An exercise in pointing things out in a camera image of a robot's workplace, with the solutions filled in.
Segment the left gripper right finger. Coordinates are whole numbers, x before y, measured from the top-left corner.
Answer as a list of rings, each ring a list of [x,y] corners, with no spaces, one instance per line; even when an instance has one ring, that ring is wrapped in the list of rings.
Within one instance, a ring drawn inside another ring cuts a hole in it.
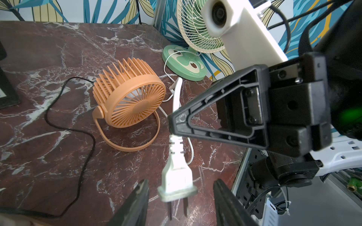
[[[213,191],[218,226],[258,226],[221,179],[213,183]]]

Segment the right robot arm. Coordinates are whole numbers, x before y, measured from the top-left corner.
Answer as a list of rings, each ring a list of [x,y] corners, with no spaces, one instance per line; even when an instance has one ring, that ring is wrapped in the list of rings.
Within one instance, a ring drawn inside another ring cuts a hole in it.
[[[263,188],[311,184],[326,164],[313,158],[332,143],[331,127],[362,138],[362,3],[349,1],[335,25],[312,46],[302,32],[298,57],[288,59],[259,19],[260,1],[207,1],[202,18],[221,38],[235,73],[219,80],[168,117],[174,135],[268,152],[251,166]]]

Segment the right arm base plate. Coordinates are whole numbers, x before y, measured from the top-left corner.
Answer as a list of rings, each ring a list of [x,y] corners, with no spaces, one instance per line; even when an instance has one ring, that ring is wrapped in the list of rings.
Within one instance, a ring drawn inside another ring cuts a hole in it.
[[[247,148],[243,155],[239,171],[232,186],[232,193],[247,209],[253,200],[264,191],[250,176],[251,165],[268,156],[265,150]]]

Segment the small orange desk fan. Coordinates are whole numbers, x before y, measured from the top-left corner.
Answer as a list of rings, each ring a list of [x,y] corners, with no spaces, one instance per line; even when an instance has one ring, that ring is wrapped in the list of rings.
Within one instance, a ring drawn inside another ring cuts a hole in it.
[[[97,107],[92,112],[96,127],[103,140],[112,148],[122,152],[136,152],[150,146],[156,136],[139,147],[122,147],[110,141],[98,120],[114,128],[128,128],[155,115],[157,129],[161,127],[158,107],[166,95],[166,86],[153,69],[139,58],[122,59],[96,78],[93,96]]]

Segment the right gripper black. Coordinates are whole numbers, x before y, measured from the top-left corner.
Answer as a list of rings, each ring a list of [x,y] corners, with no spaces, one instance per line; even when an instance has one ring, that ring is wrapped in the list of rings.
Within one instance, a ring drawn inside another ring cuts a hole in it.
[[[221,128],[192,123],[213,104]],[[326,58],[308,52],[270,68],[238,70],[170,114],[168,123],[173,135],[268,148],[289,157],[322,150],[332,143]]]

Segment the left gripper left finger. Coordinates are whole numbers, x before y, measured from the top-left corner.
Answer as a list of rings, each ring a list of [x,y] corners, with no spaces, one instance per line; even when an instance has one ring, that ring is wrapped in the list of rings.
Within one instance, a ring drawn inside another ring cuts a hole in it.
[[[107,226],[145,226],[149,194],[149,181],[143,179],[107,223]]]

